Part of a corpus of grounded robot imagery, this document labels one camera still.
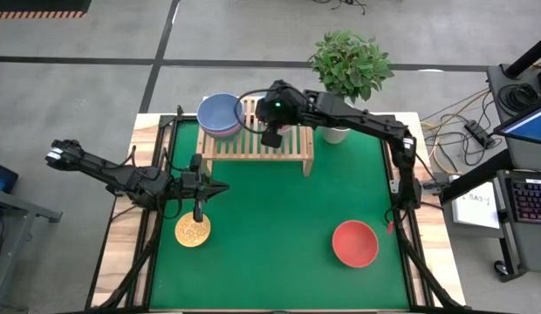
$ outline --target green table surface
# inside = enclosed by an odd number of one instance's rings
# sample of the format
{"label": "green table surface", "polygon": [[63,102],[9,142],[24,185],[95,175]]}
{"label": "green table surface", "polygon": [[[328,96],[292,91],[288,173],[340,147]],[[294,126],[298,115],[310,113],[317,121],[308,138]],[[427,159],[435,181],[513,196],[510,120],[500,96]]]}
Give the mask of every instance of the green table surface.
{"label": "green table surface", "polygon": [[[195,153],[198,125],[183,123],[174,164]],[[203,206],[212,230],[199,247],[175,240],[178,218],[165,220],[155,265],[151,309],[407,309],[380,142],[350,133],[339,145],[315,133],[315,162],[215,161],[213,177],[230,190]],[[185,201],[183,213],[193,207]],[[166,206],[175,213],[174,201]],[[363,269],[341,263],[332,233],[346,220],[371,226],[379,254]]]}

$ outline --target potted plant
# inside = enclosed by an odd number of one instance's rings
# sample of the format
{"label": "potted plant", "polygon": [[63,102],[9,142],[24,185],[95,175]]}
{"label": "potted plant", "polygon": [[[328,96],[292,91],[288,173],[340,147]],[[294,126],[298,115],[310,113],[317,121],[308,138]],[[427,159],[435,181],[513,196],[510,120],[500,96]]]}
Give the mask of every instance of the potted plant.
{"label": "potted plant", "polygon": [[[381,52],[374,41],[351,31],[335,31],[326,33],[324,41],[315,44],[318,50],[310,61],[328,92],[349,98],[354,104],[357,98],[369,100],[372,89],[382,90],[382,82],[394,74],[388,68],[388,54]],[[332,144],[340,143],[347,133],[346,128],[325,128],[322,132]]]}

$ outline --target wooden table frame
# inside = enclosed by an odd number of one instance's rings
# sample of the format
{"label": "wooden table frame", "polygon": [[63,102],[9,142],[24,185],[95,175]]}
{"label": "wooden table frame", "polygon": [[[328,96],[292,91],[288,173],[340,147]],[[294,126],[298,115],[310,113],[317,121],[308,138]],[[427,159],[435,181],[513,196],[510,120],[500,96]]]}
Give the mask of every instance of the wooden table frame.
{"label": "wooden table frame", "polygon": [[[427,149],[417,113],[383,114],[393,114],[397,120],[408,125],[410,132],[418,141],[417,153],[420,156],[427,156]],[[175,120],[175,114],[144,113],[137,116],[131,146],[137,146],[135,155],[138,166],[150,166],[152,164],[165,167],[169,171],[161,152],[164,147],[168,147],[169,153],[173,154],[174,149],[172,146],[177,138],[176,133],[179,124],[196,121],[196,116],[194,114],[182,114],[177,121]],[[171,133],[162,132],[161,134],[161,130],[168,127],[171,129]],[[389,179],[396,179],[398,173],[393,168],[388,157],[387,145],[383,145],[383,155]],[[424,161],[428,165],[429,160],[424,158]],[[414,172],[421,181],[430,179],[426,169],[418,162],[414,167]],[[423,195],[422,201],[439,205],[439,200],[432,195]],[[129,205],[129,200],[126,197],[118,198],[114,203],[112,215],[117,215],[128,208]],[[136,208],[118,218],[118,221],[108,224],[106,238],[102,245],[97,269],[86,302],[87,310],[90,310],[93,306],[101,305],[109,298],[131,268],[133,260],[145,248],[145,242],[154,238],[155,248],[153,254],[148,258],[144,266],[140,267],[138,276],[133,280],[132,289],[129,290],[130,293],[127,293],[126,297],[115,305],[118,310],[122,311],[148,311],[150,291],[154,280],[155,258],[158,250],[159,238],[157,236],[160,232],[161,223],[161,218],[155,212],[147,212]],[[416,248],[417,254],[422,259],[425,259],[428,268],[437,281],[456,302],[464,304],[464,297],[442,212],[437,208],[422,206],[419,210],[410,212],[403,225],[407,238]],[[432,296],[425,280],[421,278],[418,269],[408,257],[401,254],[401,261],[409,304],[411,306],[441,305],[439,300]],[[106,312],[113,312],[114,309],[115,307],[107,309]]]}

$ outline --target concrete floor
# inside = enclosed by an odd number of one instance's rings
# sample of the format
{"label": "concrete floor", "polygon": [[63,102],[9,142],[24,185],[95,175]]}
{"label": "concrete floor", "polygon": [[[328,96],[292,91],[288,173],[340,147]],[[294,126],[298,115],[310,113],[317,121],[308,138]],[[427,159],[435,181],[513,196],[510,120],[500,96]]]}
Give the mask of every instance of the concrete floor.
{"label": "concrete floor", "polygon": [[[353,29],[376,36],[395,63],[495,65],[541,38],[541,0],[366,3],[362,17],[358,7],[330,11],[335,2],[182,0],[165,58],[305,61],[323,32]],[[83,19],[0,20],[0,55],[154,58],[169,5],[94,0]],[[44,156],[52,140],[74,138],[90,152],[123,159],[149,72],[134,65],[0,64],[0,163],[21,174],[16,195],[64,212],[59,225],[35,227],[6,304],[30,313],[83,308],[113,198],[93,179],[48,168]],[[163,67],[149,112],[177,105],[193,112],[203,95],[240,93],[274,79],[320,89],[309,70]],[[356,106],[425,117],[485,86],[482,73],[396,72],[382,93]],[[478,119],[479,105],[464,115]],[[497,125],[493,107],[488,116]],[[459,170],[470,170],[458,145],[447,149]],[[452,235],[451,242],[468,305],[541,313],[541,274],[499,283],[491,268],[501,258],[496,240]]]}

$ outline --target wooden dish rack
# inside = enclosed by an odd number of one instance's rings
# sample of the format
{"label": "wooden dish rack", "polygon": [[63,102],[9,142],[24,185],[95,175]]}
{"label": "wooden dish rack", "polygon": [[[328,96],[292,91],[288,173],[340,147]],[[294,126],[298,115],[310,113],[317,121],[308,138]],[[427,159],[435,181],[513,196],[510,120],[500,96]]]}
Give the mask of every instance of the wooden dish rack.
{"label": "wooden dish rack", "polygon": [[[259,97],[243,99],[245,125],[257,131],[266,128],[255,115]],[[261,134],[242,131],[228,141],[215,140],[199,127],[196,152],[202,154],[202,167],[206,174],[212,174],[215,160],[269,160],[302,161],[304,176],[309,176],[313,166],[313,130],[308,126],[292,126],[283,135],[282,146],[278,149],[261,145]]]}

